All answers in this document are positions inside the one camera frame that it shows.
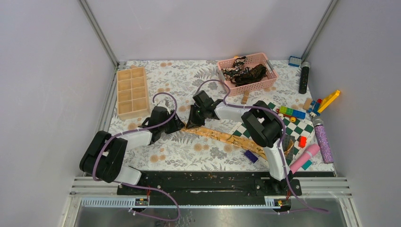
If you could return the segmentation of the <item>wooden compartment tray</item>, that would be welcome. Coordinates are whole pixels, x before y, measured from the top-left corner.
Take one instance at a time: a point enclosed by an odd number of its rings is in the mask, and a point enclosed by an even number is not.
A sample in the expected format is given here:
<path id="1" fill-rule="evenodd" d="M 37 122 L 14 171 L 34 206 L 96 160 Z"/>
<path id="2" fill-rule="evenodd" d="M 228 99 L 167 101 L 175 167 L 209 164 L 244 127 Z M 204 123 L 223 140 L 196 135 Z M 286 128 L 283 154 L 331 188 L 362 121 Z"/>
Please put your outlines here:
<path id="1" fill-rule="evenodd" d="M 117 72 L 117 115 L 121 120 L 150 114 L 147 74 L 144 67 Z"/>

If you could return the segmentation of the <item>yellow patterned tie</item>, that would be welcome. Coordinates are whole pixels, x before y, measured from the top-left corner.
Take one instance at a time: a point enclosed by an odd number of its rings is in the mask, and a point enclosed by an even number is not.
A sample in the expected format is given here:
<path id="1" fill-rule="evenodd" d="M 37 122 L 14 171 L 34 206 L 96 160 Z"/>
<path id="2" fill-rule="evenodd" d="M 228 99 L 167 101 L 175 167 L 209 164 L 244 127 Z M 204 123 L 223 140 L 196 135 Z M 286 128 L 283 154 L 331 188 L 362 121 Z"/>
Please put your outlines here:
<path id="1" fill-rule="evenodd" d="M 258 154 L 259 156 L 261 156 L 265 160 L 268 160 L 265 152 L 262 149 L 262 147 L 257 145 L 251 139 L 246 139 L 244 137 L 240 137 L 240 136 L 236 136 L 236 135 L 232 135 L 232 134 L 228 134 L 228 133 L 224 133 L 224 132 L 208 129 L 208 128 L 205 128 L 205 127 L 190 128 L 190 129 L 182 128 L 181 131 L 184 131 L 184 132 L 187 132 L 187 133 L 191 133 L 191 134 L 200 135 L 200 136 L 207 137 L 207 138 L 214 139 L 214 140 L 218 140 L 218 141 L 221 141 L 223 143 L 226 143 L 226 144 L 229 144 L 229 145 L 233 145 L 236 148 L 242 148 L 242 149 L 245 149 L 245 150 L 249 150 L 252 153 Z"/>

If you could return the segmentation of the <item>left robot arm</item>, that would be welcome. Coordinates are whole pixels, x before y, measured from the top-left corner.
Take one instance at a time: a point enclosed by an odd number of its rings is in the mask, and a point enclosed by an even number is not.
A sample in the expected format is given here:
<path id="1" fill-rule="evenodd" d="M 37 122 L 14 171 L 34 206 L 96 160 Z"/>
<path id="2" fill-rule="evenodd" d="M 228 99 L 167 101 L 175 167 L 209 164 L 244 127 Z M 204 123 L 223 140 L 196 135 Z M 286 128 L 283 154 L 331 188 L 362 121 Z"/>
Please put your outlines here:
<path id="1" fill-rule="evenodd" d="M 107 183 L 128 183 L 133 193 L 142 194 L 147 182 L 141 178 L 140 170 L 123 165 L 125 152 L 151 145 L 160 139 L 162 133 L 171 134 L 184 126 L 174 110 L 156 106 L 141 126 L 123 135 L 113 138 L 106 131 L 98 131 L 82 157 L 79 168 Z"/>

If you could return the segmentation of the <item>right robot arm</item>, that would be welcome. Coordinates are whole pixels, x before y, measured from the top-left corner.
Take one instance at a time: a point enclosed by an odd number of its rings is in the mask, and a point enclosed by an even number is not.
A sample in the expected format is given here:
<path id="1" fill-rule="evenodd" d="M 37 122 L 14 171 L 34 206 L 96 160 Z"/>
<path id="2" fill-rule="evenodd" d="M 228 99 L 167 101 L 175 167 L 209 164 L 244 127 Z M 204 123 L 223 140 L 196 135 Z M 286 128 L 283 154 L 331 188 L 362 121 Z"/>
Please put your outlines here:
<path id="1" fill-rule="evenodd" d="M 186 128 L 198 128 L 205 125 L 207 119 L 232 120 L 241 122 L 252 140 L 263 148 L 273 178 L 271 188 L 274 193 L 283 195 L 290 189 L 290 169 L 281 149 L 285 136 L 285 124 L 282 119 L 268 108 L 264 101 L 254 105 L 234 105 L 223 99 L 214 101 L 205 91 L 193 96 Z"/>

